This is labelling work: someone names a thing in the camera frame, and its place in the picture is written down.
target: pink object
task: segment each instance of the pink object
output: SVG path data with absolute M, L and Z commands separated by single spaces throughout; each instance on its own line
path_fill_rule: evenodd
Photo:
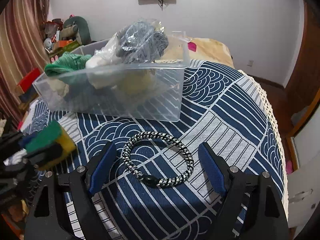
M 197 45 L 193 42 L 189 42 L 188 43 L 188 49 L 191 50 L 191 51 L 194 51 L 196 52 L 197 51 Z
M 293 173 L 292 161 L 287 161 L 287 163 L 285 164 L 285 171 L 287 172 L 287 174 Z

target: wooden floor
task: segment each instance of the wooden floor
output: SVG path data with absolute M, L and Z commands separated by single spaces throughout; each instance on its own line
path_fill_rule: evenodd
M 278 130 L 281 136 L 282 145 L 284 148 L 284 156 L 287 162 L 288 160 L 291 160 L 291 156 L 289 154 L 288 145 L 284 137 L 293 128 L 291 123 L 291 116 L 293 113 L 291 111 L 289 101 L 283 89 L 262 82 L 259 82 L 259 84 L 266 91 L 268 101 L 272 106 L 273 114 L 278 122 Z

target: power outlet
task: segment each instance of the power outlet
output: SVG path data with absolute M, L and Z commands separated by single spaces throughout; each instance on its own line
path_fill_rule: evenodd
M 249 60 L 249 62 L 247 63 L 247 66 L 252 67 L 253 65 L 253 60 Z

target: green yarn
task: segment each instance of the green yarn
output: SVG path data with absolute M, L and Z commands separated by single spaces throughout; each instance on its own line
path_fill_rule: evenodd
M 57 76 L 63 73 L 76 71 L 85 68 L 85 63 L 91 58 L 91 55 L 78 55 L 65 52 L 63 55 L 44 67 L 44 72 L 48 77 Z

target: striped pattern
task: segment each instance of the striped pattern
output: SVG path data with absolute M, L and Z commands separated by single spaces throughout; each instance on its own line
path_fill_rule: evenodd
M 197 148 L 204 141 L 229 165 L 251 174 L 268 171 L 283 196 L 281 156 L 261 98 L 252 82 L 230 67 L 191 61 L 185 70 L 178 122 L 63 112 L 45 115 L 44 122 L 57 118 L 77 144 L 77 155 L 53 169 L 58 173 L 85 165 L 110 140 L 120 156 L 128 139 L 143 131 L 168 133 L 188 147 L 194 171 L 188 181 L 173 188 L 146 187 L 120 159 L 113 163 L 108 182 L 94 198 L 113 239 L 203 238 L 223 202 L 199 163 Z M 138 143 L 131 159 L 143 173 L 158 178 L 178 176 L 187 168 L 180 154 L 163 141 Z M 66 194 L 66 198 L 74 230 L 83 237 L 72 212 L 72 197 Z M 241 230 L 248 201 L 249 195 L 245 194 L 233 230 L 235 236 Z

